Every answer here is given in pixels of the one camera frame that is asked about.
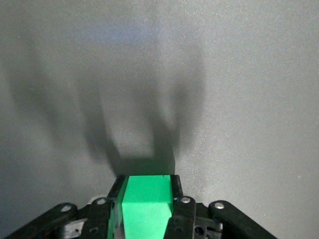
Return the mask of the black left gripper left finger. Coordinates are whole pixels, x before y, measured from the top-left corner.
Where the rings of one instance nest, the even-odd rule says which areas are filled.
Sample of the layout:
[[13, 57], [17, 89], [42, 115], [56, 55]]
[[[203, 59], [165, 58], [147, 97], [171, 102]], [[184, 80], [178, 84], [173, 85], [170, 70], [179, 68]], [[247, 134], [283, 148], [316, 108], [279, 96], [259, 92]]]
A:
[[122, 201], [128, 177], [119, 176], [107, 196], [79, 209], [61, 203], [17, 229], [7, 239], [113, 239], [123, 219]]

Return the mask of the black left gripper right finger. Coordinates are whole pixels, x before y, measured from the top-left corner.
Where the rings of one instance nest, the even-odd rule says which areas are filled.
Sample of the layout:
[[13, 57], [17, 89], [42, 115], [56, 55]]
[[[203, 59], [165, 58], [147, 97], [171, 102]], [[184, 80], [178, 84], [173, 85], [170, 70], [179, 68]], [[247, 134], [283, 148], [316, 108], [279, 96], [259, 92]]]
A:
[[180, 177], [170, 175], [173, 197], [172, 217], [165, 230], [166, 239], [274, 239], [233, 204], [217, 200], [209, 206], [183, 194]]

